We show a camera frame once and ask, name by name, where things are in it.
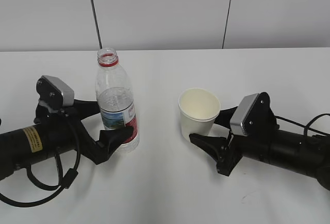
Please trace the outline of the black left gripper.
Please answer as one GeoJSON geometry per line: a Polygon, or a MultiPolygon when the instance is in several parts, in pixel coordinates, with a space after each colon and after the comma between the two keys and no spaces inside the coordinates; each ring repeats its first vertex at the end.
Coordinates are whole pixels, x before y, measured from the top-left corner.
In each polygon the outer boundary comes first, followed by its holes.
{"type": "Polygon", "coordinates": [[[66,121],[69,121],[73,132],[77,134],[81,154],[96,165],[108,161],[134,131],[132,126],[117,130],[101,130],[99,140],[94,140],[81,121],[99,112],[100,107],[97,101],[77,99],[74,100],[73,106],[62,107],[58,112],[60,116],[65,117],[66,121]]]}

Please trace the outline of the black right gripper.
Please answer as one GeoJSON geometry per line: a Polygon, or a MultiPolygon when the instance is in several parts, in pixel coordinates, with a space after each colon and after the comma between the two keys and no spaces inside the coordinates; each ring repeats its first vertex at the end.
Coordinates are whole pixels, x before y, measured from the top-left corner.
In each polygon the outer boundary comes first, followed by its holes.
{"type": "MultiPolygon", "coordinates": [[[[221,110],[215,118],[214,124],[222,127],[230,127],[230,120],[236,109],[237,106],[221,110]]],[[[189,139],[192,144],[202,149],[217,162],[217,172],[221,175],[230,175],[242,159],[242,152],[231,130],[226,138],[203,136],[194,133],[189,135],[189,139]]]]}

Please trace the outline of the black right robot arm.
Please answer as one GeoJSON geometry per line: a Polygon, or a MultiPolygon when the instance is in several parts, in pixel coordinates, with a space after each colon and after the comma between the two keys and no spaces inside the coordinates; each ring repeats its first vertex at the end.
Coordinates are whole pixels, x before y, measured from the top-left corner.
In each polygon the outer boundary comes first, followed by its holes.
{"type": "Polygon", "coordinates": [[[217,172],[229,176],[243,157],[315,178],[329,189],[329,135],[309,136],[318,115],[297,134],[280,130],[266,92],[245,96],[236,107],[220,111],[215,123],[229,130],[227,137],[191,133],[189,140],[216,162],[217,172]]]}

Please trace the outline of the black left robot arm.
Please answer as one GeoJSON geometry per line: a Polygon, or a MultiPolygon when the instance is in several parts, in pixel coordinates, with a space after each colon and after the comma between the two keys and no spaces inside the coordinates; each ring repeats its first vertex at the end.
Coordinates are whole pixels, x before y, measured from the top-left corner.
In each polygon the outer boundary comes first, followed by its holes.
{"type": "Polygon", "coordinates": [[[43,75],[36,84],[39,102],[34,124],[1,134],[1,179],[15,171],[71,150],[96,165],[109,160],[132,134],[133,127],[101,130],[94,140],[82,123],[100,113],[96,101],[82,101],[58,77],[43,75]]]}

